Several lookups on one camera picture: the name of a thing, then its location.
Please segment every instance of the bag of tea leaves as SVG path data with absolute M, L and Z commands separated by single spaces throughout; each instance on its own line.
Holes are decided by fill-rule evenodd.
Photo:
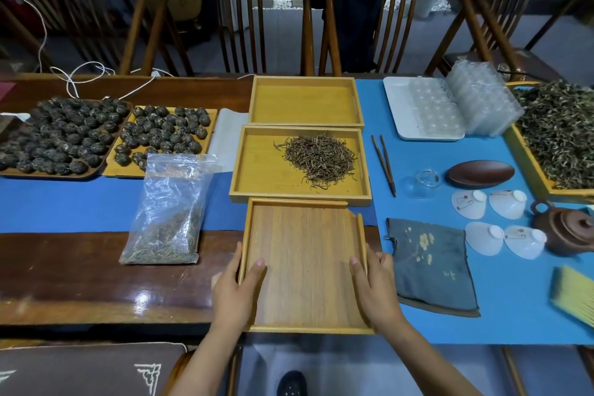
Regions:
M 214 155 L 150 154 L 120 264 L 196 263 L 206 193 L 216 170 Z

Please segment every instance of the hand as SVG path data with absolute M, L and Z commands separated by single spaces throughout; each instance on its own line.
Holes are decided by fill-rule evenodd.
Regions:
M 264 272 L 264 259 L 259 258 L 246 273 L 241 285 L 237 285 L 235 275 L 241 260 L 241 243 L 224 272 L 214 275 L 211 282 L 213 289 L 214 319 L 212 329 L 220 329 L 227 335 L 241 335 L 252 313 L 254 291 Z
M 367 267 L 368 275 L 365 275 L 360 261 L 351 257 L 351 274 L 361 308 L 371 324 L 385 336 L 390 326 L 405 321 L 396 295 L 394 260 L 390 254 L 374 253 L 367 245 Z

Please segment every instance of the clear plastic egg carton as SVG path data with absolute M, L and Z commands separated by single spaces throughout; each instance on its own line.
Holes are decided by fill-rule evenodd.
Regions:
M 501 135 L 524 114 L 490 62 L 457 62 L 446 82 L 470 135 Z
M 409 92 L 415 107 L 413 114 L 427 137 L 464 136 L 464 119 L 444 79 L 413 78 L 409 82 Z

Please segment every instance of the wooden tray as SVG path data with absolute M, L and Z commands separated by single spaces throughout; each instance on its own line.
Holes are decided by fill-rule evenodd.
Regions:
M 137 105 L 137 107 L 140 108 L 144 108 L 144 105 Z M 175 110 L 175 107 L 167 107 L 167 109 L 169 110 L 169 113 L 173 113 Z M 214 110 L 211 108 L 207 108 L 206 112 L 209 114 L 210 116 L 210 125 L 208 127 L 204 127 L 206 129 L 206 131 L 209 133 L 206 138 L 204 139 L 198 139 L 198 137 L 196 135 L 192 135 L 194 137 L 194 139 L 200 143 L 200 145 L 202 145 L 202 152 L 200 153 L 207 153 L 207 151 L 209 150 L 209 146 L 210 146 L 210 140 L 212 138 L 213 132 L 214 132 L 214 123 L 217 120 L 217 115 L 219 113 L 219 110 Z M 128 121 L 129 122 L 135 122 L 136 121 L 136 116 L 132 113 L 132 111 L 130 111 L 130 116 L 128 117 Z M 136 164 L 134 163 L 130 163 L 128 166 L 122 166 L 119 165 L 115 162 L 115 146 L 122 144 L 122 138 L 119 137 L 115 140 L 114 142 L 114 147 L 109 151 L 108 154 L 108 158 L 107 158 L 107 166 L 105 168 L 105 170 L 103 171 L 103 175 L 105 175 L 106 177 L 125 177 L 125 178 L 137 178 L 137 179 L 143 179 L 144 178 L 144 171 L 142 169 L 140 169 Z M 136 149 L 132 150 L 132 152 L 145 152 L 146 148 L 148 146 L 138 146 Z
M 299 135 L 329 136 L 346 140 L 357 156 L 355 174 L 347 175 L 327 190 L 311 188 L 305 174 L 283 159 L 274 147 L 288 137 Z M 324 129 L 323 127 L 281 127 L 246 125 L 241 129 L 235 168 L 229 196 L 233 202 L 245 203 L 249 197 L 284 197 L 291 199 L 345 200 L 349 205 L 368 206 L 371 187 L 360 129 Z
M 249 124 L 363 129 L 352 77 L 254 77 Z
M 367 272 L 363 218 L 346 202 L 250 198 L 238 281 L 260 257 L 267 269 L 247 329 L 373 334 L 355 297 L 352 256 Z
M 537 84 L 538 82 L 510 82 L 506 86 L 535 86 Z M 556 189 L 555 182 L 546 176 L 515 125 L 506 130 L 503 138 L 536 199 L 569 204 L 592 204 L 594 202 L 594 189 Z
M 124 103 L 128 106 L 128 108 L 130 109 L 130 114 L 128 115 L 128 117 L 130 117 L 130 115 L 132 114 L 132 107 L 133 105 L 130 102 L 126 102 L 124 101 Z M 116 138 L 116 140 L 111 143 L 111 145 L 109 146 L 109 150 L 108 153 L 106 153 L 104 156 L 102 156 L 102 161 L 101 164 L 99 166 L 97 166 L 96 168 L 89 168 L 87 170 L 87 172 L 85 172 L 84 174 L 70 174 L 70 175 L 51 175 L 51 174 L 46 174 L 46 173 L 41 173 L 39 171 L 34 171 L 30 174 L 25 174 L 20 172 L 17 169 L 6 169 L 4 171 L 0 171 L 0 176 L 3 177 L 19 177 L 22 179 L 60 179 L 60 180 L 84 180 L 84 179 L 89 179 L 90 177 L 93 177 L 95 174 L 98 174 L 104 167 L 105 167 L 105 163 L 107 160 L 107 157 L 109 156 L 110 153 L 112 153 L 112 151 L 114 150 L 114 146 L 115 144 L 117 144 L 118 138 L 119 138 L 119 132 L 122 131 L 122 127 L 123 125 L 126 123 L 128 119 L 123 119 L 122 122 L 120 122 L 118 124 L 118 129 L 111 133 L 110 135 L 112 135 L 113 137 Z

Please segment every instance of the white tray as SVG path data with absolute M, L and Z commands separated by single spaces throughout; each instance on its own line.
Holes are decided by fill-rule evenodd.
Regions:
M 416 77 L 386 77 L 384 78 L 385 94 L 390 104 L 392 118 L 396 124 L 398 136 L 409 141 L 458 141 L 464 138 L 461 135 L 429 136 L 425 132 L 420 119 L 416 114 L 412 94 L 408 84 Z

